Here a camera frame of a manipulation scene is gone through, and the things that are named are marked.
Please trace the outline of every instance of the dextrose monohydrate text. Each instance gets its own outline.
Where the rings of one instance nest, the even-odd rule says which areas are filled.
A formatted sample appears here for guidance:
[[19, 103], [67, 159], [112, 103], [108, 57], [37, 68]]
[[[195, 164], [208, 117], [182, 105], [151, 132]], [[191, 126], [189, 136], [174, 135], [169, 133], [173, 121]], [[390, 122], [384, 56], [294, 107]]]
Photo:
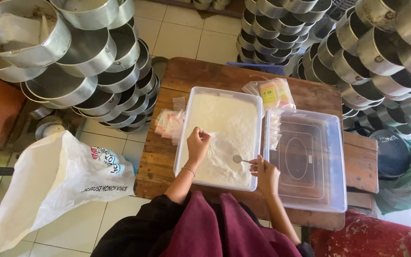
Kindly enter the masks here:
[[98, 192], [108, 192], [108, 191], [126, 191], [128, 187], [117, 187], [117, 186], [97, 186], [97, 187], [90, 187], [86, 188], [83, 192], [87, 191], [98, 191]]

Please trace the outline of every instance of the hand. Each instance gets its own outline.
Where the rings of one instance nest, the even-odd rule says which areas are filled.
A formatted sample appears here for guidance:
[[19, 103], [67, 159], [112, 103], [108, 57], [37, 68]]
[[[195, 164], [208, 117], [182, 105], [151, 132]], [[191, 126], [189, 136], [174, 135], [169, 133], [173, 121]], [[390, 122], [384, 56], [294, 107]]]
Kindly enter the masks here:
[[207, 132], [199, 127], [195, 127], [191, 135], [186, 139], [186, 144], [188, 145], [188, 161], [199, 165], [206, 156], [211, 140], [212, 137]]
[[278, 196], [280, 171], [277, 167], [264, 160], [261, 155], [249, 163], [250, 171], [257, 172], [252, 175], [258, 177], [258, 188], [263, 192], [263, 196]]

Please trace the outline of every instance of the plastic container lid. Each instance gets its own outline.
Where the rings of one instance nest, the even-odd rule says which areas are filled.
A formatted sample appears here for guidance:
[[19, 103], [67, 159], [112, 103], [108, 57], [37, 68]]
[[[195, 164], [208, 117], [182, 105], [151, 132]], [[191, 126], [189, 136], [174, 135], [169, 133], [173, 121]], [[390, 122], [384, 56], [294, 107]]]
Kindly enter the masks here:
[[[227, 97], [227, 98], [234, 98], [234, 99], [239, 99], [241, 101], [245, 102], [250, 102], [253, 103], [256, 107], [256, 133], [255, 133], [255, 145], [254, 145], [254, 151], [253, 151], [253, 159], [256, 159], [258, 157], [260, 148], [261, 148], [261, 131], [262, 131], [262, 119], [263, 119], [263, 101], [261, 97], [259, 96], [254, 96], [254, 95], [249, 95], [245, 93], [239, 93], [239, 92], [234, 92], [234, 91], [228, 91], [228, 90], [221, 90], [221, 89], [213, 89], [213, 88], [206, 88], [206, 87], [198, 87], [195, 86], [191, 89], [190, 92], [190, 98], [188, 99], [188, 105], [186, 108], [186, 113], [185, 113], [185, 122], [183, 125], [182, 129], [182, 136], [181, 140], [179, 143], [179, 146], [177, 147], [177, 153], [175, 154], [175, 162], [174, 162], [174, 174], [177, 176], [181, 170], [181, 165], [183, 163], [180, 163], [180, 151], [182, 149], [183, 144], [186, 144], [186, 138], [190, 135], [191, 131], [186, 132], [186, 127], [189, 121], [189, 110], [191, 108], [191, 102], [193, 99], [193, 96], [196, 94], [208, 94], [208, 95], [215, 95], [215, 96], [221, 96], [221, 97]], [[251, 176], [250, 180], [250, 185], [248, 187], [233, 187], [233, 186], [226, 186], [226, 185], [220, 185], [220, 184], [212, 184], [212, 183], [206, 183], [203, 181], [196, 181], [193, 180], [194, 184], [199, 184], [199, 185], [204, 185], [204, 186], [210, 186], [210, 187], [215, 187], [215, 188], [225, 188], [225, 189], [232, 189], [232, 190], [240, 190], [240, 191], [254, 191], [256, 189], [256, 186], [258, 184], [258, 178], [255, 176]]]
[[284, 206], [338, 213], [347, 210], [342, 131], [337, 116], [268, 109], [264, 158], [280, 170], [279, 196]]

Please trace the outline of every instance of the dextrose powder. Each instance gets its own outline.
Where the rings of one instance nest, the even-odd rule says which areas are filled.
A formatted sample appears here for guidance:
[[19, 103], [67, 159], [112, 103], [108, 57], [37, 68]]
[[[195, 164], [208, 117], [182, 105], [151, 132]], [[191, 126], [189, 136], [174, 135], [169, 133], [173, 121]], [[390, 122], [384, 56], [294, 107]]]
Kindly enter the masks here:
[[188, 114], [180, 167], [188, 160], [188, 138], [195, 127], [218, 132], [209, 145], [207, 155], [198, 167], [195, 181], [246, 188], [250, 185], [249, 164], [232, 160], [240, 155], [252, 160], [256, 143], [256, 107], [234, 98], [197, 94], [193, 96]]

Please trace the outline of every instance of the black colander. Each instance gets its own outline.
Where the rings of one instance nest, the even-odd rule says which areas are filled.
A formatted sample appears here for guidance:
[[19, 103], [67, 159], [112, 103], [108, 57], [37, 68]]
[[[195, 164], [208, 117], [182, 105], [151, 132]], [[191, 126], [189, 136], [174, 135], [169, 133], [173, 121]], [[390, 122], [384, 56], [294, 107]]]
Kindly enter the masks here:
[[377, 140], [380, 176], [397, 178], [408, 170], [410, 152], [401, 137], [386, 129], [374, 131], [369, 137]]

